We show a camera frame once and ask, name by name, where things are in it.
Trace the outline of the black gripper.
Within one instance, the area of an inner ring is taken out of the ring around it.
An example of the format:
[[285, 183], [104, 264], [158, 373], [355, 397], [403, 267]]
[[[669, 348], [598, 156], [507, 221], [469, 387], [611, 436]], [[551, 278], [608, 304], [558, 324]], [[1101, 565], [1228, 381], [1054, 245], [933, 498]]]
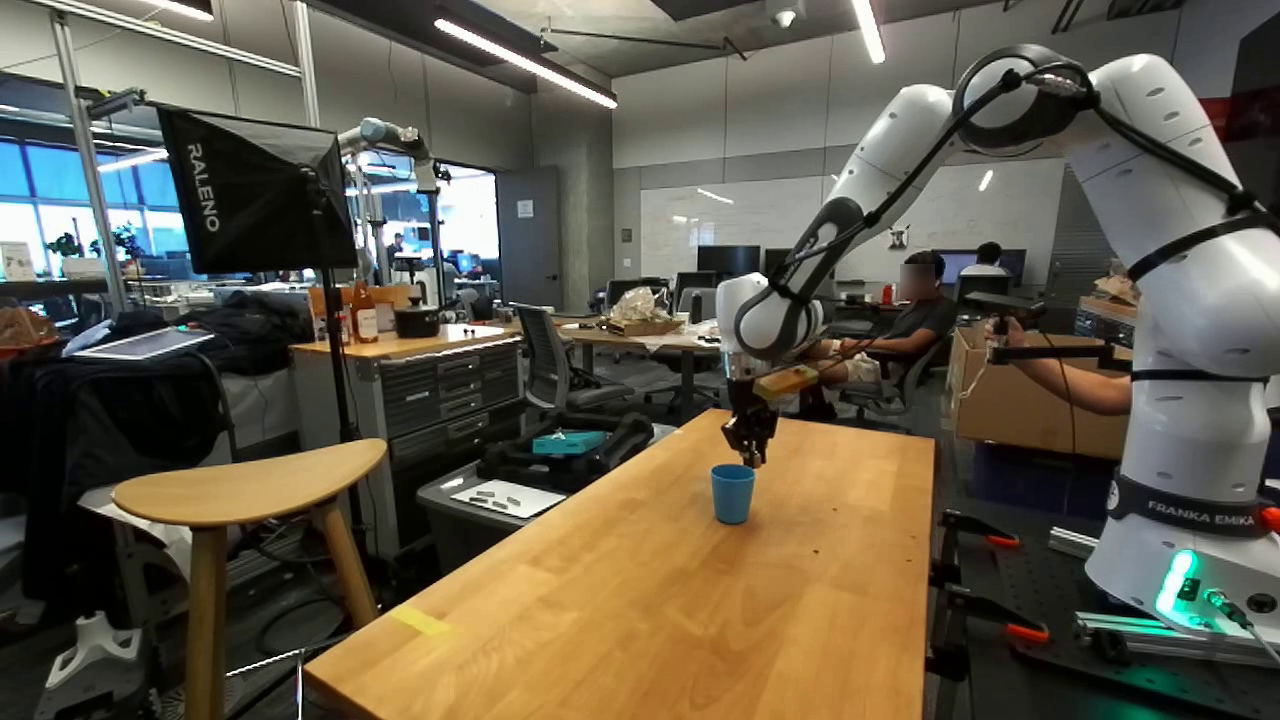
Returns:
[[748, 468], [760, 468], [776, 436], [776, 406], [760, 397], [753, 381], [734, 381], [729, 422], [719, 424], [719, 431]]

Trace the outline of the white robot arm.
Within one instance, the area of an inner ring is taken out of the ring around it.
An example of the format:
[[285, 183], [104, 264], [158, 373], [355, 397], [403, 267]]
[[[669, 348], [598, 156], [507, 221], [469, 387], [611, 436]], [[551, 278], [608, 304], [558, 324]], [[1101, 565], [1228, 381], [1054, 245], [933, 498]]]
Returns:
[[815, 378], [819, 283], [888, 231], [952, 154], [1057, 147], [1092, 223], [1057, 239], [1044, 283], [1101, 267], [1135, 289], [1134, 406], [1109, 522], [1083, 571], [1111, 601], [1209, 642], [1276, 644], [1280, 535], [1260, 498], [1280, 378], [1280, 231], [1234, 167], [1188, 80], [1154, 53], [1083, 68], [1044, 44], [998, 47], [901, 89], [852, 147], [784, 267], [718, 289], [726, 440], [760, 459], [776, 406]]

